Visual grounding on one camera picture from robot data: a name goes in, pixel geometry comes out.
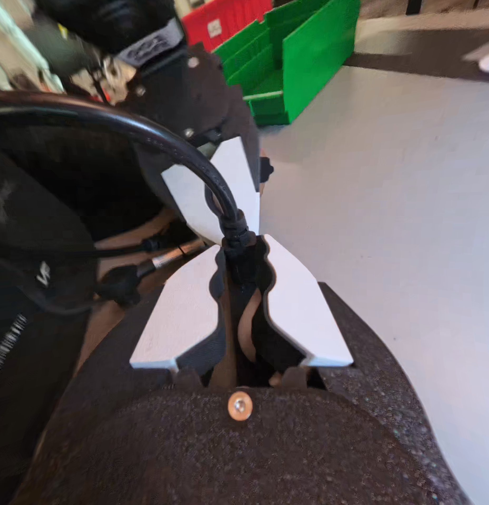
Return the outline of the green plastic bin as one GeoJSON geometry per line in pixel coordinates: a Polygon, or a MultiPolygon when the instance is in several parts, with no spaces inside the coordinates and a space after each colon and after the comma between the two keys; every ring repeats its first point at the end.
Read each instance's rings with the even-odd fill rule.
{"type": "Polygon", "coordinates": [[[291,1],[217,47],[255,123],[289,125],[354,51],[360,1],[291,1]]]}

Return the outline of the person's left hand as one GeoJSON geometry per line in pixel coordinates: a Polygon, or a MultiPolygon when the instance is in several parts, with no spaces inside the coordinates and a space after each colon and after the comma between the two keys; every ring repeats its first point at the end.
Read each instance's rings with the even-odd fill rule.
{"type": "Polygon", "coordinates": [[[260,184],[259,193],[263,195],[265,185],[274,172],[274,167],[271,164],[270,158],[266,155],[263,148],[260,149],[260,184]]]}

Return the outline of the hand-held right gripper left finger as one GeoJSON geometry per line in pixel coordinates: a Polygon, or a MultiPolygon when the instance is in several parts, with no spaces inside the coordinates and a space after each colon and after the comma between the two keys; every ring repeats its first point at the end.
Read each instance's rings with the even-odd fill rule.
{"type": "Polygon", "coordinates": [[[172,274],[130,357],[133,369],[210,371],[223,359],[225,269],[213,245],[172,274]]]}

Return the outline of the white flat pad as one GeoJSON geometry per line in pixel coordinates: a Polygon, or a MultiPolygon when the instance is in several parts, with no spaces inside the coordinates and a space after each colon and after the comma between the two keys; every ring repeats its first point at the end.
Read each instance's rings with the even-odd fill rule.
{"type": "Polygon", "coordinates": [[[479,70],[489,74],[489,41],[465,54],[462,59],[477,63],[479,70]]]}

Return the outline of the person's black jacket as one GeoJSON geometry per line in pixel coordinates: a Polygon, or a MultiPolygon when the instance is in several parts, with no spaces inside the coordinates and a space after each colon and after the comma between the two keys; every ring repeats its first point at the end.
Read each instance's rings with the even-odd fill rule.
{"type": "Polygon", "coordinates": [[[23,481],[73,374],[96,280],[96,260],[40,252],[86,249],[80,218],[0,152],[0,504],[23,481]]]}

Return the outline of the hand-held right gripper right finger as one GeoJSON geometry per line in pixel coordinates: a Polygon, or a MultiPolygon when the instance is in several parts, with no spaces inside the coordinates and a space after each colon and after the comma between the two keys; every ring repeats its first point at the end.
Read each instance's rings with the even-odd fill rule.
{"type": "Polygon", "coordinates": [[[255,349],[271,367],[347,367],[354,358],[311,272],[272,236],[258,237],[255,349]]]}

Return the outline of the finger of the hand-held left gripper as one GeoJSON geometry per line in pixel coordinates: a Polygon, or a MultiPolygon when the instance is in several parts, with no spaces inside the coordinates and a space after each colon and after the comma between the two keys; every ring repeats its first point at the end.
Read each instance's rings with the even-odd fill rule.
{"type": "Polygon", "coordinates": [[[240,137],[222,142],[210,159],[226,181],[236,205],[246,218],[248,228],[260,234],[260,193],[255,189],[240,137]]]}
{"type": "Polygon", "coordinates": [[[206,243],[221,245],[222,210],[208,186],[181,165],[165,170],[162,179],[188,227],[206,243]]]}

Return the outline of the red plastic bin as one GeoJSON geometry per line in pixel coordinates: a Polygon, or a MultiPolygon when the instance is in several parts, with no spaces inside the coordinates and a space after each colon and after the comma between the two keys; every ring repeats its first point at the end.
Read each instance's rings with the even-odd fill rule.
{"type": "Polygon", "coordinates": [[[182,17],[190,46],[212,52],[254,21],[262,22],[273,1],[209,1],[182,17]]]}

